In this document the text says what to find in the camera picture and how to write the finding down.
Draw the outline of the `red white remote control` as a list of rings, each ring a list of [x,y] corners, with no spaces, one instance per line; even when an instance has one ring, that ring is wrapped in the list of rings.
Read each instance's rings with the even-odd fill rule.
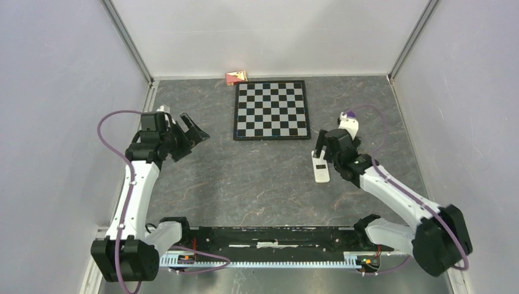
[[[325,152],[321,151],[317,156],[316,151],[312,151],[312,166],[315,183],[324,184],[330,182],[330,173],[327,160],[324,159]]]

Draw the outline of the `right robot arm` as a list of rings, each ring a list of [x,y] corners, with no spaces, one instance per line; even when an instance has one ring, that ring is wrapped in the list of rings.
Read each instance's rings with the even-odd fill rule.
[[[375,244],[396,249],[434,277],[451,268],[466,271],[473,248],[460,208],[441,206],[409,189],[372,156],[360,154],[359,145],[346,129],[321,130],[312,156],[331,163],[342,179],[375,196],[405,224],[369,215],[356,224],[355,245],[362,250]]]

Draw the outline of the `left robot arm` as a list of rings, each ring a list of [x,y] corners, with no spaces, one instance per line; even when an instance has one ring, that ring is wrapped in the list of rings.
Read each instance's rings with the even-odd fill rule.
[[[187,130],[165,110],[141,113],[141,128],[125,152],[109,147],[126,164],[124,183],[109,229],[91,246],[91,256],[108,282],[152,281],[160,258],[171,246],[182,250],[192,243],[192,233],[181,218],[161,221],[152,233],[146,232],[145,225],[163,162],[183,159],[210,137],[188,114],[181,113],[180,118]]]

